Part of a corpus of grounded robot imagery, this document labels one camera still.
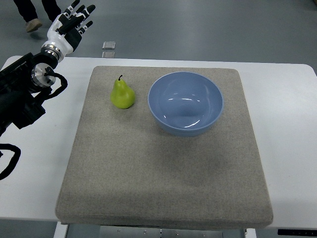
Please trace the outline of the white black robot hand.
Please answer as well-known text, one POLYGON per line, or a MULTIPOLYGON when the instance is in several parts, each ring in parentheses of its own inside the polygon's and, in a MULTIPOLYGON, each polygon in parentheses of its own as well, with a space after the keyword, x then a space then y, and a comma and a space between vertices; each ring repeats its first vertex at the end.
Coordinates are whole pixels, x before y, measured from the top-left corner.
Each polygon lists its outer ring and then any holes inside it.
POLYGON ((57 62, 61 62, 66 55, 77 49, 82 35, 93 24, 88 18, 96 6, 79 6, 79 3, 80 1, 75 0, 56 17, 48 30, 48 40, 42 45, 41 52, 52 55, 57 62))

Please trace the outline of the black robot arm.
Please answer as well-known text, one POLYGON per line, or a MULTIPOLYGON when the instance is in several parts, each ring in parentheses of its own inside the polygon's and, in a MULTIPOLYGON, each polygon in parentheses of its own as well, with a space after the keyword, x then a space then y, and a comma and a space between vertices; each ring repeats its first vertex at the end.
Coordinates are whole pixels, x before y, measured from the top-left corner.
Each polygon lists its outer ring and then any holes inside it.
POLYGON ((14 124, 18 129, 33 124, 67 86, 64 76, 54 72, 58 56, 52 50, 28 53, 0 71, 0 133, 14 124))

